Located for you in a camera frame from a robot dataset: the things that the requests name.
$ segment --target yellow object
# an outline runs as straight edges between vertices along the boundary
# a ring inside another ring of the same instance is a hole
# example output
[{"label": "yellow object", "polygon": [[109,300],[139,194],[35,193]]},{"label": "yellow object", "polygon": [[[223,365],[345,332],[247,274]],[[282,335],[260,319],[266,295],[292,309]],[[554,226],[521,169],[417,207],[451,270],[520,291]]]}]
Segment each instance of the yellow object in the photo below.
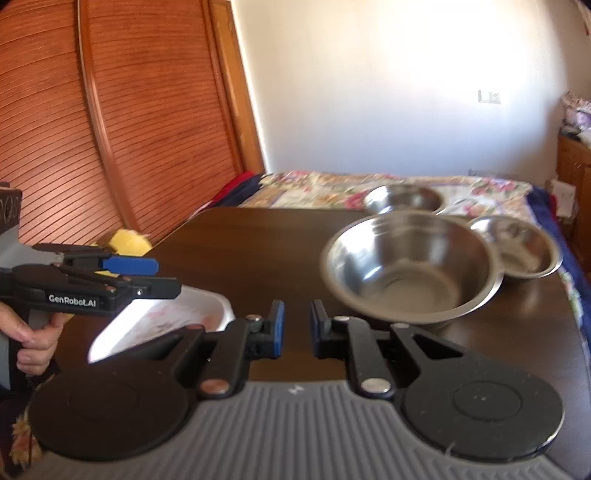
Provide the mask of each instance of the yellow object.
[{"label": "yellow object", "polygon": [[109,241],[109,246],[119,255],[130,255],[132,257],[141,257],[152,250],[152,244],[146,237],[135,230],[126,230],[124,228],[115,232]]}]

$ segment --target large metal bowl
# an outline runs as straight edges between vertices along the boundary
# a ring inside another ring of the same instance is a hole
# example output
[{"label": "large metal bowl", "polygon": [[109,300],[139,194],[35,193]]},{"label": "large metal bowl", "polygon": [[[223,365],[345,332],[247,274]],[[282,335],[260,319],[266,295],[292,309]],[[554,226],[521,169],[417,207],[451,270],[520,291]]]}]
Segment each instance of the large metal bowl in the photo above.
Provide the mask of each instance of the large metal bowl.
[{"label": "large metal bowl", "polygon": [[370,215],[393,210],[425,210],[439,213],[444,199],[433,189],[412,183],[393,183],[369,192],[364,200],[365,211]]},{"label": "large metal bowl", "polygon": [[324,248],[320,272],[330,291],[359,313],[415,324],[471,312],[502,281],[494,248],[468,226],[407,210],[345,227]]},{"label": "large metal bowl", "polygon": [[555,272],[562,252],[554,239],[531,223],[505,215],[478,217],[470,228],[494,244],[505,275],[522,280]]}]

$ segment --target floral bedspread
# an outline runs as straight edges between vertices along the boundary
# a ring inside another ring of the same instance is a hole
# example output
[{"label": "floral bedspread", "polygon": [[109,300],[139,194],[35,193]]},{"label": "floral bedspread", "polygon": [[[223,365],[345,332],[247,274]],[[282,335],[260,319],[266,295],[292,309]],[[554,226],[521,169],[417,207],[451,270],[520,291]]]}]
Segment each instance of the floral bedspread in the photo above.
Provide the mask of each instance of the floral bedspread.
[{"label": "floral bedspread", "polygon": [[401,180],[430,186],[446,199],[444,215],[512,215],[535,223],[522,181],[482,177],[395,177],[383,174],[335,174],[306,171],[275,173],[262,178],[262,189],[243,207],[338,208],[362,210],[374,188]]}]

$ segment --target blue blanket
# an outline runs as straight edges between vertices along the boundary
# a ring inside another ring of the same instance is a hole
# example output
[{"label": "blue blanket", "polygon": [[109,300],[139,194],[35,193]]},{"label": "blue blanket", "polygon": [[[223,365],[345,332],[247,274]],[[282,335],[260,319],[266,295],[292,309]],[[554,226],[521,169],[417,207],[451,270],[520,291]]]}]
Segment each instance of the blue blanket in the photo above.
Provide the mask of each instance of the blue blanket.
[{"label": "blue blanket", "polygon": [[587,344],[591,346],[591,287],[579,262],[574,257],[565,238],[560,231],[560,227],[554,221],[550,212],[550,195],[545,190],[534,187],[534,190],[527,196],[527,201],[533,210],[538,223],[552,235],[564,255],[563,267],[572,275],[574,287],[581,295],[581,304],[583,306],[583,318],[581,330],[587,339]]}]

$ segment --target white wall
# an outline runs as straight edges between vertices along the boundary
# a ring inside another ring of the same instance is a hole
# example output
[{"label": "white wall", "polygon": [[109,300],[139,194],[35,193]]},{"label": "white wall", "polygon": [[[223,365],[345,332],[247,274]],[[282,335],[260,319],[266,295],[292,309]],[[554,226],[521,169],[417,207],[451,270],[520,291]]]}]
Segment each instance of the white wall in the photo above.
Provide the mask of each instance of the white wall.
[{"label": "white wall", "polygon": [[[232,0],[269,171],[554,170],[558,100],[591,95],[571,0]],[[501,105],[478,103],[478,90]]]}]

